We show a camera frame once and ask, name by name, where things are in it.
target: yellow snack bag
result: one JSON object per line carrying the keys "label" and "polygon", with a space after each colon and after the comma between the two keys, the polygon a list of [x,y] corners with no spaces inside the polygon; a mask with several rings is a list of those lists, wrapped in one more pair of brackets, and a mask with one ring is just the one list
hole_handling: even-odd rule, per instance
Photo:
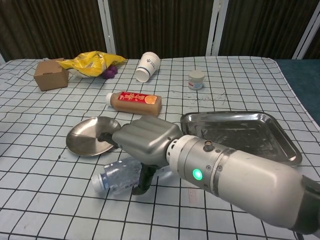
{"label": "yellow snack bag", "polygon": [[111,64],[119,64],[126,59],[122,56],[102,51],[89,51],[80,53],[74,59],[57,61],[61,67],[72,75],[81,78],[98,77]]}

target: cardboard box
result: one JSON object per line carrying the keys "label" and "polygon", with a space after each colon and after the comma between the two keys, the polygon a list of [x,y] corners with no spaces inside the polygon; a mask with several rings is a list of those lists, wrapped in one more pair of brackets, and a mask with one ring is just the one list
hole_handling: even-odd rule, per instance
{"label": "cardboard box", "polygon": [[56,62],[63,60],[63,58],[57,58],[38,63],[33,77],[41,91],[68,86],[69,72]]}

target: table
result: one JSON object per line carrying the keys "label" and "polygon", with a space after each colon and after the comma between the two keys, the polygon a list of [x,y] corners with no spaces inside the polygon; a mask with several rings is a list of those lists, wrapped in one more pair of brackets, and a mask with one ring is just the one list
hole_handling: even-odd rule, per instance
{"label": "table", "polygon": [[[129,59],[113,79],[71,76],[68,87],[46,92],[33,79],[39,61],[13,60],[0,67],[0,240],[295,239],[292,231],[264,223],[175,176],[154,179],[142,196],[130,191],[99,195],[91,176],[128,154],[113,149],[79,157],[65,144],[68,131],[88,117],[107,116],[121,125],[139,119],[107,107],[105,96],[142,92],[162,96],[159,118],[177,124],[189,112],[271,114],[302,152],[296,169],[320,181],[320,128],[275,61],[249,56],[163,59],[160,70],[142,84],[133,79],[138,60]],[[188,88],[188,73],[195,68],[206,75],[198,91]]]}

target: blue carpet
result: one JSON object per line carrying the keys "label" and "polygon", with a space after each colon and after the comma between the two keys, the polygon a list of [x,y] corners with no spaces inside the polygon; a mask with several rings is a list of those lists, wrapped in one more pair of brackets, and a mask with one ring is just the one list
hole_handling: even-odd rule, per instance
{"label": "blue carpet", "polygon": [[320,59],[276,62],[300,102],[320,125]]}

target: dark curtain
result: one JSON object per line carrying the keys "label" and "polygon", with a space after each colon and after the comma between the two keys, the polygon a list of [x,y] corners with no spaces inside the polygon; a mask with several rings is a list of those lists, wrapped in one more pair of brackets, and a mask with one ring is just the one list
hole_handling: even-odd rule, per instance
{"label": "dark curtain", "polygon": [[106,51],[97,0],[1,0],[4,60],[66,58]]}
{"label": "dark curtain", "polygon": [[291,59],[319,0],[230,0],[219,55]]}
{"label": "dark curtain", "polygon": [[320,59],[320,28],[316,32],[308,50],[304,55],[304,59]]}
{"label": "dark curtain", "polygon": [[109,0],[117,53],[140,58],[206,54],[214,0]]}

